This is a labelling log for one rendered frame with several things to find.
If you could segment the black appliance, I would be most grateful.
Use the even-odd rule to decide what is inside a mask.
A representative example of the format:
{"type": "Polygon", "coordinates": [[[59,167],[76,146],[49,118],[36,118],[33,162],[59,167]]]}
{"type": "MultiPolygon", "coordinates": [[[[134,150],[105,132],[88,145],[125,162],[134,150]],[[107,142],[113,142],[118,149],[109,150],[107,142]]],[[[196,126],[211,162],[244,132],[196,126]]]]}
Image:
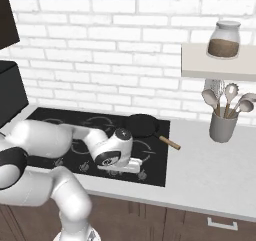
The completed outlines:
{"type": "Polygon", "coordinates": [[[28,104],[17,63],[0,60],[0,128],[28,104]]]}

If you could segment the pale slotted spoon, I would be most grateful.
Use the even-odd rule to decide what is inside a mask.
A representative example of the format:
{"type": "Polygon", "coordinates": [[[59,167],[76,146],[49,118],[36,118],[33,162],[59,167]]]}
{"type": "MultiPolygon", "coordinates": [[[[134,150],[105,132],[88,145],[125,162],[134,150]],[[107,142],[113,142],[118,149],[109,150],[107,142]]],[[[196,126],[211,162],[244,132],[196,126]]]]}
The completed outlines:
{"type": "Polygon", "coordinates": [[[226,106],[224,111],[224,117],[227,117],[231,101],[237,96],[239,91],[238,85],[235,83],[229,83],[225,88],[226,106]]]}

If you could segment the pale spatula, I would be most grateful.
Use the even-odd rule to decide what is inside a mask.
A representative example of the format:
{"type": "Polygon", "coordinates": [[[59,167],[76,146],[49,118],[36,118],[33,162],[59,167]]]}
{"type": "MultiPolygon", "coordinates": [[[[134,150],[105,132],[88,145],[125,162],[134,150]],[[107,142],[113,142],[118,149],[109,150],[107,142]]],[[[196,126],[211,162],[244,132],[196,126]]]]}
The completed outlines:
{"type": "Polygon", "coordinates": [[[246,93],[241,96],[240,101],[249,100],[251,102],[256,102],[256,94],[255,93],[246,93]]]}

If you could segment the brown cupboard door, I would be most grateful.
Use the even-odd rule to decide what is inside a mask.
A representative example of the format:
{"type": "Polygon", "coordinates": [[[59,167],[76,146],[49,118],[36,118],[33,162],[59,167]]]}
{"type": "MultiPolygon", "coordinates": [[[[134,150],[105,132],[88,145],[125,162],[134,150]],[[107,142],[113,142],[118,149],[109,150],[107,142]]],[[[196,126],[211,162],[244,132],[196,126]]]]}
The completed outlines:
{"type": "MultiPolygon", "coordinates": [[[[91,196],[89,222],[102,241],[163,241],[166,210],[143,203],[91,196]]],[[[56,203],[0,205],[0,241],[53,241],[61,224],[56,203]]]]}

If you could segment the black glass hob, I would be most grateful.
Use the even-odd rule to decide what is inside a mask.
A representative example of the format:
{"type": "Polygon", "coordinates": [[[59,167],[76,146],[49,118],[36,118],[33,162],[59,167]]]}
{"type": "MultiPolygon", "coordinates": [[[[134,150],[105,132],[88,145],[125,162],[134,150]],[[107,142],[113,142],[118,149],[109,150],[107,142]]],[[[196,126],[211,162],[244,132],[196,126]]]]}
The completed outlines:
{"type": "MultiPolygon", "coordinates": [[[[28,119],[54,124],[67,123],[98,128],[102,129],[110,137],[116,128],[123,127],[126,116],[39,107],[28,116],[28,119]]],[[[138,179],[140,172],[119,172],[118,176],[110,176],[109,171],[98,169],[86,145],[80,140],[74,140],[71,149],[61,158],[64,161],[63,166],[76,174],[164,187],[166,182],[168,148],[169,146],[167,144],[161,142],[155,136],[134,139],[131,156],[142,161],[140,172],[142,170],[146,172],[147,178],[145,180],[138,179]],[[87,172],[81,172],[79,166],[85,162],[89,163],[89,170],[87,172]]],[[[56,160],[31,156],[28,159],[28,164],[33,167],[53,169],[57,167],[55,166],[56,160]]]]}

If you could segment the dark wall cupboard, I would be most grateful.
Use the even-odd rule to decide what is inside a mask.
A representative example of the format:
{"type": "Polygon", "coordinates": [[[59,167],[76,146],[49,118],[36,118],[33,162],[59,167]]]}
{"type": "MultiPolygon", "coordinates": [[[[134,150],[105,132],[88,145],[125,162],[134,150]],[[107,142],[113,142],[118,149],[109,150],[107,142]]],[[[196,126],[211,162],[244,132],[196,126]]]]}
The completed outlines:
{"type": "Polygon", "coordinates": [[[0,0],[0,50],[20,41],[9,0],[0,0]]]}

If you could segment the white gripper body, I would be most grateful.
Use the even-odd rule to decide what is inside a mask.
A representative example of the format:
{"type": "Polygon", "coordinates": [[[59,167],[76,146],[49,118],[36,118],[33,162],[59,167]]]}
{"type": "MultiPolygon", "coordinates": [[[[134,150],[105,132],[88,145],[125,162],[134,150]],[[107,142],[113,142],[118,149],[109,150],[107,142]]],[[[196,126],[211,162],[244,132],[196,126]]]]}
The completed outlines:
{"type": "Polygon", "coordinates": [[[138,158],[131,158],[126,166],[117,166],[116,164],[110,166],[99,166],[100,170],[118,171],[118,172],[139,172],[141,160],[138,158]]]}

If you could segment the beige wall shelf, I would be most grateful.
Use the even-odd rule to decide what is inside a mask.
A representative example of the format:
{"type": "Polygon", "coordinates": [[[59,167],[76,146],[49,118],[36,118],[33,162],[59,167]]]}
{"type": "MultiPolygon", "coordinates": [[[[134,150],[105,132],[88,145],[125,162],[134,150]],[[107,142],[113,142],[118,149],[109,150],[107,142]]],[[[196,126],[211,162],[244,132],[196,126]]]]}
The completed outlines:
{"type": "Polygon", "coordinates": [[[184,43],[181,76],[256,82],[256,46],[241,45],[236,58],[221,59],[209,56],[206,44],[184,43]]]}

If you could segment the grey utensil pot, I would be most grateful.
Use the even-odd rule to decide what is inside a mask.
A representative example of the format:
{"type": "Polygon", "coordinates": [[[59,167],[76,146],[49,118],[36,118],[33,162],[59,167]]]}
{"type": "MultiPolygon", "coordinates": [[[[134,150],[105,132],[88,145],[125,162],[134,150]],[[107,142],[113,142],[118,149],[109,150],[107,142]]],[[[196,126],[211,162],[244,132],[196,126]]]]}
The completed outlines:
{"type": "Polygon", "coordinates": [[[220,108],[220,115],[213,112],[209,127],[210,138],[219,143],[226,143],[230,140],[238,120],[237,112],[231,118],[224,118],[224,112],[224,107],[220,108]]]}

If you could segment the glass jar brown contents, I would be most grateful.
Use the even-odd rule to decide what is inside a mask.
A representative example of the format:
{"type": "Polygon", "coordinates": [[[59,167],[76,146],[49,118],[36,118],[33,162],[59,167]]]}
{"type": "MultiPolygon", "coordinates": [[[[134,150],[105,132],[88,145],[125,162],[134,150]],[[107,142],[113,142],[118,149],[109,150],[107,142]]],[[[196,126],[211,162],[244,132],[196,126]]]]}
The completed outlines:
{"type": "Polygon", "coordinates": [[[237,21],[219,20],[212,33],[207,53],[217,58],[234,58],[240,49],[241,23],[237,21]]]}

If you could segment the pale wooden spoon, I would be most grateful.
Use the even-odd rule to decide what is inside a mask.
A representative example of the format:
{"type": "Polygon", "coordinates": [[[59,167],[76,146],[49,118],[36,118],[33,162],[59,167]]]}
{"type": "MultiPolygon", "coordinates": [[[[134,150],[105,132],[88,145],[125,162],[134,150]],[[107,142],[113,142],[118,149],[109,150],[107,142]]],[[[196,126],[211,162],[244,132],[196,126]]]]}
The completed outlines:
{"type": "Polygon", "coordinates": [[[214,92],[211,89],[206,89],[202,91],[202,97],[207,105],[210,105],[215,113],[218,113],[217,111],[217,104],[218,100],[214,94],[214,92]]]}
{"type": "Polygon", "coordinates": [[[254,109],[254,105],[250,100],[241,100],[231,111],[229,117],[232,117],[235,113],[250,112],[254,109]]]}

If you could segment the brown drawer front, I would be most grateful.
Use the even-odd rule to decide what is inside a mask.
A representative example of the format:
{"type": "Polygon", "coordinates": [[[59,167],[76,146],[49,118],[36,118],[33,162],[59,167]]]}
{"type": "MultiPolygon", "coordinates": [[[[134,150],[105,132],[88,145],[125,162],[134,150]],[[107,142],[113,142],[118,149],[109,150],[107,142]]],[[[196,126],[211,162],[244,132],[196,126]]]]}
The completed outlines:
{"type": "Polygon", "coordinates": [[[256,241],[256,223],[237,219],[186,212],[181,241],[256,241]],[[238,223],[238,231],[209,227],[207,217],[214,222],[238,223]]]}

